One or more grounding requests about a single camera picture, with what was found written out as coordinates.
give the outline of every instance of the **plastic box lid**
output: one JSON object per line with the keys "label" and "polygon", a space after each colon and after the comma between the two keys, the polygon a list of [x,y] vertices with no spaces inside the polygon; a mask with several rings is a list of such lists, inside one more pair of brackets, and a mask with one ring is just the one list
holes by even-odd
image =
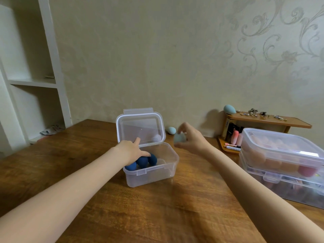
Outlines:
{"label": "plastic box lid", "polygon": [[242,133],[249,147],[263,151],[265,158],[309,167],[324,163],[324,151],[306,138],[253,128],[245,128]]}
{"label": "plastic box lid", "polygon": [[118,142],[141,139],[140,147],[163,142],[166,138],[163,119],[153,108],[124,109],[116,119]]}
{"label": "plastic box lid", "polygon": [[324,195],[324,167],[322,167],[315,176],[304,179],[276,172],[268,172],[266,170],[252,168],[246,163],[246,159],[243,153],[240,153],[239,156],[240,165],[242,169],[249,174],[262,176],[264,181],[275,184],[279,183],[280,181],[284,181],[298,186],[313,188],[317,191],[318,194]]}

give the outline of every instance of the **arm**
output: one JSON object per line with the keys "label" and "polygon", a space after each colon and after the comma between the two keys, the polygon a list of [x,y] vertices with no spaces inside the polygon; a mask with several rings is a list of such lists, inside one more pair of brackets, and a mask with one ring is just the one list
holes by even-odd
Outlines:
{"label": "arm", "polygon": [[91,197],[122,167],[150,156],[122,141],[104,155],[0,218],[0,242],[55,242]]}
{"label": "arm", "polygon": [[324,231],[320,227],[209,144],[198,130],[183,123],[178,133],[181,131],[186,133],[187,142],[176,143],[175,147],[205,158],[218,169],[268,243],[323,242]]}

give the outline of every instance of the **hand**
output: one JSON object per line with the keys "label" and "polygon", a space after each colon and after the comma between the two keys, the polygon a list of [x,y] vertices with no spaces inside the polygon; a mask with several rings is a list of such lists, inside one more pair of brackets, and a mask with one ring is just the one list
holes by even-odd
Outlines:
{"label": "hand", "polygon": [[138,145],[140,141],[141,139],[137,137],[134,143],[131,141],[121,141],[114,147],[114,149],[119,152],[119,157],[121,162],[123,162],[123,166],[134,163],[141,156],[151,156],[150,153],[139,149]]}
{"label": "hand", "polygon": [[178,134],[183,132],[187,141],[184,143],[176,143],[174,146],[178,148],[183,148],[192,154],[202,155],[208,147],[211,147],[211,144],[203,137],[200,131],[196,130],[187,122],[184,122],[178,128]]}

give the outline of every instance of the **white shelf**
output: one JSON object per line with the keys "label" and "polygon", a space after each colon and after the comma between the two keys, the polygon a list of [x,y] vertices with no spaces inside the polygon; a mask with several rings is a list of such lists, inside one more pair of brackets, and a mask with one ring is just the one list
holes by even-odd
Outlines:
{"label": "white shelf", "polygon": [[44,138],[44,137],[46,137],[46,135],[39,135],[39,136],[36,136],[35,138],[30,139],[30,140],[29,140],[29,143],[30,143],[30,144],[35,144],[38,140],[40,140],[40,139],[42,139],[42,138]]}
{"label": "white shelf", "polygon": [[19,79],[19,80],[8,80],[11,85],[26,85],[36,86],[44,88],[57,88],[55,79]]}

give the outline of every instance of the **plastic container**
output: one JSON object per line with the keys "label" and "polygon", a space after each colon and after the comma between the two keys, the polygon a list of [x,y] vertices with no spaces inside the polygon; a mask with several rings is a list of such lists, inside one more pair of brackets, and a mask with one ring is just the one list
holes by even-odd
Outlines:
{"label": "plastic container", "polygon": [[324,169],[308,179],[254,169],[240,153],[240,166],[281,198],[324,209]]}
{"label": "plastic container", "polygon": [[242,134],[241,153],[253,168],[308,178],[324,163],[324,151],[303,137],[251,128]]}
{"label": "plastic container", "polygon": [[116,127],[118,142],[133,142],[139,137],[140,149],[157,158],[155,166],[145,169],[129,171],[123,168],[128,186],[133,188],[174,176],[179,156],[168,143],[163,142],[166,135],[159,113],[153,112],[153,108],[125,109],[124,114],[116,119]]}

